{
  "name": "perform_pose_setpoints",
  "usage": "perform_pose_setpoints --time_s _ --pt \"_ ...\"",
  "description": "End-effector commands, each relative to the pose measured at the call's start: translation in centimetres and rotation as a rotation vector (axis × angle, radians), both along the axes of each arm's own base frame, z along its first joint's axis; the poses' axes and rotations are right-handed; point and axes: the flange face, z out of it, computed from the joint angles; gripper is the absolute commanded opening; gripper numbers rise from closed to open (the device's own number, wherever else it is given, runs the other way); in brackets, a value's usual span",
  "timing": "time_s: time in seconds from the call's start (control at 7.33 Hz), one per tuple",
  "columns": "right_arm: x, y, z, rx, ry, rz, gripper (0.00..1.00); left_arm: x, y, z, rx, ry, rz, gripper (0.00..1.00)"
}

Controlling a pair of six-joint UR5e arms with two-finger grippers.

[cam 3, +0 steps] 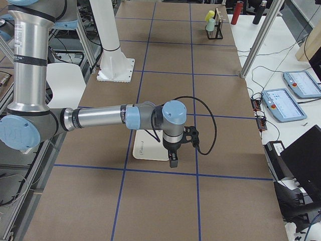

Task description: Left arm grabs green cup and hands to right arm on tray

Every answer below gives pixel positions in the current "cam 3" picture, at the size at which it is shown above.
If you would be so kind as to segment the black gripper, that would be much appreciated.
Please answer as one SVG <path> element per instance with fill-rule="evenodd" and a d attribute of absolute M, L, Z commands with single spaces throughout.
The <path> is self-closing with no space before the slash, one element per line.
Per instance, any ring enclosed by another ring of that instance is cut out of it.
<path fill-rule="evenodd" d="M 178 157 L 177 157 L 177 150 L 181 147 L 181 143 L 170 143 L 166 140 L 163 140 L 163 146 L 168 151 L 168 158 L 170 162 L 170 167 L 177 168 L 178 167 Z"/>

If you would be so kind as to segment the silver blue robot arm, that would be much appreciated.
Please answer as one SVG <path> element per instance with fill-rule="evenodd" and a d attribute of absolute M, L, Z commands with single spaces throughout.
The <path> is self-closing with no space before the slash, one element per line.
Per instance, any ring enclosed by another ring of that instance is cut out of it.
<path fill-rule="evenodd" d="M 1 120 L 1 141 L 24 151 L 62 132 L 93 126 L 124 124 L 130 130 L 161 130 L 170 166 L 185 136 L 187 110 L 171 100 L 89 109 L 49 108 L 45 102 L 49 31 L 55 24 L 78 22 L 76 1 L 9 1 L 15 21 L 14 96 Z"/>

